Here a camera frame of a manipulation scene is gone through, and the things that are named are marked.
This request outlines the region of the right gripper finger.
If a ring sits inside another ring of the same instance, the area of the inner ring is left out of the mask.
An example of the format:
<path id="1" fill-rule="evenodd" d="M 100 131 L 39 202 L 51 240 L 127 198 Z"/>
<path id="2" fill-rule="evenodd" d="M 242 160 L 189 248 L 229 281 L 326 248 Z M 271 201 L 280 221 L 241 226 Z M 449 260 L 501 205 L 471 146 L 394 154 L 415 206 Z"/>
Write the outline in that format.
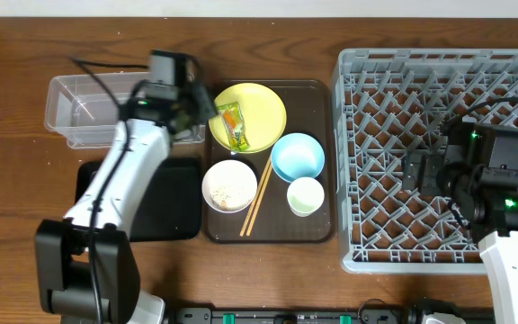
<path id="1" fill-rule="evenodd" d="M 425 155 L 422 160 L 420 176 L 421 194 L 440 194 L 441 190 L 437 184 L 438 172 L 443 166 L 442 155 Z"/>
<path id="2" fill-rule="evenodd" d="M 419 152 L 410 151 L 402 158 L 403 167 L 403 190 L 415 190 L 420 175 L 421 154 Z"/>

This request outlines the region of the green orange snack wrapper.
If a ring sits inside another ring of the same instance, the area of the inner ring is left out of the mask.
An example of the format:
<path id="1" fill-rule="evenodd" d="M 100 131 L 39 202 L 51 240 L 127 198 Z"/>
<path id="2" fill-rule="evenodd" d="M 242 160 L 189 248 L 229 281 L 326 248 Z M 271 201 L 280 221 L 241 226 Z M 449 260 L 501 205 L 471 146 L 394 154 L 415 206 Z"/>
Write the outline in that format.
<path id="1" fill-rule="evenodd" d="M 222 104 L 218 107 L 219 115 L 226 128 L 228 144 L 235 152 L 243 152 L 250 148 L 246 138 L 246 126 L 238 102 Z"/>

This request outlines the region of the yellow plate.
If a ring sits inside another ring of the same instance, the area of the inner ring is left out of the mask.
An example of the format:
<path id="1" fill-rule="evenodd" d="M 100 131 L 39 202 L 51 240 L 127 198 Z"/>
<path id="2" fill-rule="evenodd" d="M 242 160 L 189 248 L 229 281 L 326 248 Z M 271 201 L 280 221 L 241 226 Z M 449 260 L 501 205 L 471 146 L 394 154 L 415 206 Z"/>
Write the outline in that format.
<path id="1" fill-rule="evenodd" d="M 243 154 L 263 151 L 283 134 L 287 112 L 282 99 L 269 87 L 257 83 L 228 86 L 215 98 L 216 105 L 239 103 L 250 148 Z"/>

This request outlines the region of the white bowl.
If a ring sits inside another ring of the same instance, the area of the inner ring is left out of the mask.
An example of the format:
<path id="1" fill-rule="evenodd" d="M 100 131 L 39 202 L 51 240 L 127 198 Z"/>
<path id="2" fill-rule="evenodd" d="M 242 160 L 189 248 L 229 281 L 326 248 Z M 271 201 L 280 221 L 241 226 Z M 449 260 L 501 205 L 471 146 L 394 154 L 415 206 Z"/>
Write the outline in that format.
<path id="1" fill-rule="evenodd" d="M 258 180 L 247 164 L 228 159 L 209 168 L 201 183 L 201 193 L 209 207 L 217 212 L 240 212 L 255 198 Z"/>

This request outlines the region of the light blue bowl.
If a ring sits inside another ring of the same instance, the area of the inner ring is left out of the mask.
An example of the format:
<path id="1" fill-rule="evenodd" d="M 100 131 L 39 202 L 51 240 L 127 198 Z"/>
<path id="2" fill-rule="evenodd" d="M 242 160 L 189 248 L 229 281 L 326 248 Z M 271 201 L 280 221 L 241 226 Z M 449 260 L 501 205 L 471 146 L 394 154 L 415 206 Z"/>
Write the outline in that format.
<path id="1" fill-rule="evenodd" d="M 318 177 L 326 158 L 322 145 L 315 138 L 305 133 L 290 133 L 274 144 L 271 161 L 275 174 L 292 183 L 301 177 Z"/>

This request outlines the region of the white cup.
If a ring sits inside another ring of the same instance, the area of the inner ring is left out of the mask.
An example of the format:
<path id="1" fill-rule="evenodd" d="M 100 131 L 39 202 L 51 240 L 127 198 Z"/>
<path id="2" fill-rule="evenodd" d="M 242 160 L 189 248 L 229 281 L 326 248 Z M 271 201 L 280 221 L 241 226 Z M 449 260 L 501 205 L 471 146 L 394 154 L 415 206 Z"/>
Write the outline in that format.
<path id="1" fill-rule="evenodd" d="M 291 212 L 299 217 L 308 217 L 317 211 L 325 200 L 325 191 L 317 179 L 301 177 L 294 180 L 287 190 Z"/>

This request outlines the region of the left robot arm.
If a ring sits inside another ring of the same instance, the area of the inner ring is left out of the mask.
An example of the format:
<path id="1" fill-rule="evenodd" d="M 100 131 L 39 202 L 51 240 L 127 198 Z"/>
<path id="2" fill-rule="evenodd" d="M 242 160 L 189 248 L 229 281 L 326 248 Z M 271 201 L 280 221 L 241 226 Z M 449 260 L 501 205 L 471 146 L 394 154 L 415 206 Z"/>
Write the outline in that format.
<path id="1" fill-rule="evenodd" d="M 112 146 L 62 220 L 43 220 L 34 237 L 40 306 L 63 320 L 161 323 L 163 299 L 140 286 L 130 233 L 154 173 L 174 137 L 217 114 L 194 56 L 154 49 L 118 113 Z"/>

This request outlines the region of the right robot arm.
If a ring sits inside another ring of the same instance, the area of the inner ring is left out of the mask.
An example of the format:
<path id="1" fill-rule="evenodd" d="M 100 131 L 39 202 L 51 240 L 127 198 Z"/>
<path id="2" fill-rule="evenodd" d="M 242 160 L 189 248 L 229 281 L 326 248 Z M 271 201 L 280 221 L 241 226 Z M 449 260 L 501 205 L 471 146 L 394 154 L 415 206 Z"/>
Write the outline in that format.
<path id="1" fill-rule="evenodd" d="M 442 153 L 406 153 L 402 187 L 446 199 L 478 247 L 495 321 L 518 323 L 518 130 L 447 121 L 440 131 Z"/>

